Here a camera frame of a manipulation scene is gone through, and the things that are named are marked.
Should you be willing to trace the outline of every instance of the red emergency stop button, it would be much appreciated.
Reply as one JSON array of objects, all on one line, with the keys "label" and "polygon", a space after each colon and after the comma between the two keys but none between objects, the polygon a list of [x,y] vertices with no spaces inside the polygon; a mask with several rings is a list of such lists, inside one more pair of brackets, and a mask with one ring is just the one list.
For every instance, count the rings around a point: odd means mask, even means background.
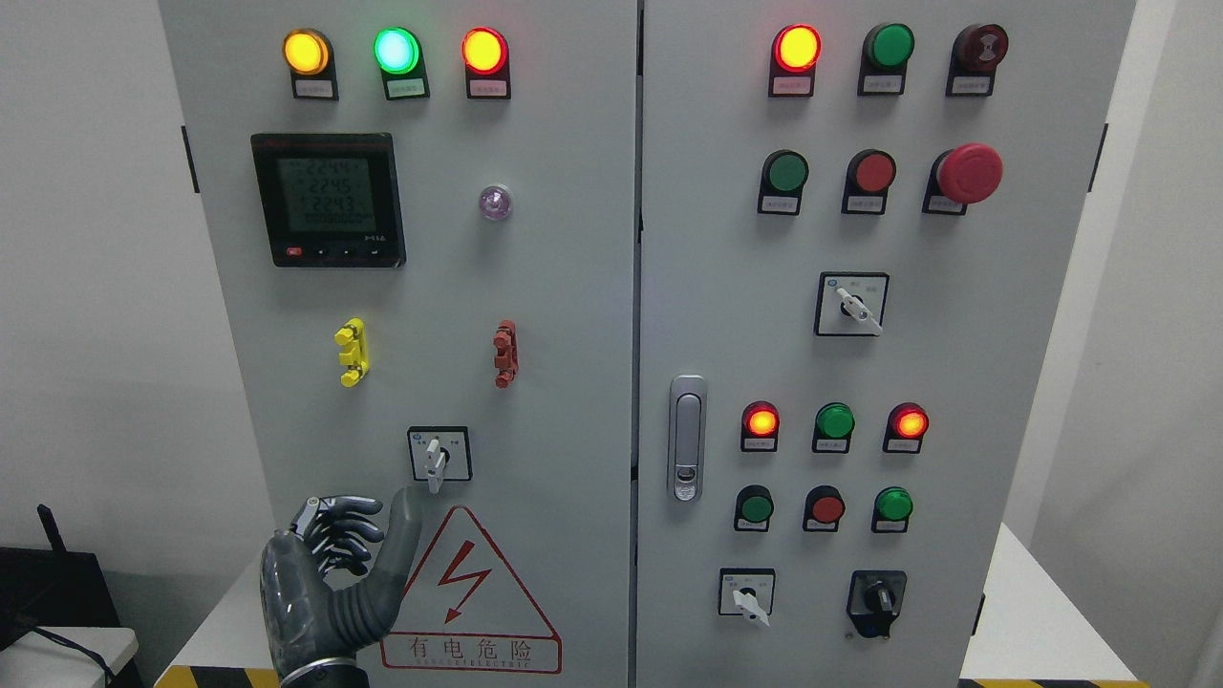
[{"label": "red emergency stop button", "polygon": [[965,27],[955,39],[955,61],[970,72],[992,72],[1007,56],[1010,40],[998,24]]},{"label": "red emergency stop button", "polygon": [[985,143],[965,143],[948,150],[936,177],[943,196],[956,203],[980,203],[1002,183],[1002,155]]}]

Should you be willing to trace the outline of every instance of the white switch handle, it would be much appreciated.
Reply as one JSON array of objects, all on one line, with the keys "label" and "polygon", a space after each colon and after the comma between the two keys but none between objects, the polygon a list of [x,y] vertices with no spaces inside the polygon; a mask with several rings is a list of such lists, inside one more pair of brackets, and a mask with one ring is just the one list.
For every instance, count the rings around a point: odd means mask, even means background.
[{"label": "white switch handle", "polygon": [[429,446],[424,450],[424,475],[429,481],[429,495],[442,491],[449,462],[450,453],[442,448],[442,441],[437,437],[429,441]]},{"label": "white switch handle", "polygon": [[761,607],[756,600],[756,595],[735,590],[731,593],[731,596],[735,599],[735,607],[739,610],[739,613],[744,615],[744,618],[748,623],[768,628],[768,612]]},{"label": "white switch handle", "polygon": [[866,307],[866,303],[861,298],[846,291],[844,286],[837,287],[837,295],[841,297],[841,306],[845,307],[849,317],[870,326],[874,335],[883,334],[883,325],[879,324],[879,320],[874,319],[874,313],[871,312],[871,308]]}]

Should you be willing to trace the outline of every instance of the robotic hand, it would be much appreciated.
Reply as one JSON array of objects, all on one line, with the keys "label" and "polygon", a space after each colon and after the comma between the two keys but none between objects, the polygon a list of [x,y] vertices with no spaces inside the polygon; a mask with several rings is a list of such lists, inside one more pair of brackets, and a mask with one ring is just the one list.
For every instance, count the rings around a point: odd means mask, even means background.
[{"label": "robotic hand", "polygon": [[[366,518],[382,507],[369,497],[311,497],[263,549],[259,594],[281,688],[368,688],[357,650],[390,632],[421,539],[419,507],[406,488],[391,501],[385,536]],[[373,571],[331,590],[323,582],[331,569],[366,573],[372,556],[361,540],[383,543]]]}]

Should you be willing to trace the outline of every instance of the purple indicator light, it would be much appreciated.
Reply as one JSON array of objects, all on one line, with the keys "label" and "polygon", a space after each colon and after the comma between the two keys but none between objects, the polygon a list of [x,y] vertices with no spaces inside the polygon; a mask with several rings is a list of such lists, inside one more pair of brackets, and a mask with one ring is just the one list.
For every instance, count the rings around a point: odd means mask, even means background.
[{"label": "purple indicator light", "polygon": [[514,204],[510,198],[510,189],[500,183],[494,183],[479,192],[479,211],[484,215],[484,219],[493,221],[504,220],[510,216],[512,209]]}]

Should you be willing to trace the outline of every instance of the illuminated green light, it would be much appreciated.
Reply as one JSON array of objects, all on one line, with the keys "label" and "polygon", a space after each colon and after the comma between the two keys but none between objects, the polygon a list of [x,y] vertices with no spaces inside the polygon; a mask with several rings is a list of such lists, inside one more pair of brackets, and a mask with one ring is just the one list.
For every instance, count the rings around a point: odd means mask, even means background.
[{"label": "illuminated green light", "polygon": [[374,59],[388,73],[407,73],[421,61],[421,44],[406,29],[388,27],[374,39]]}]

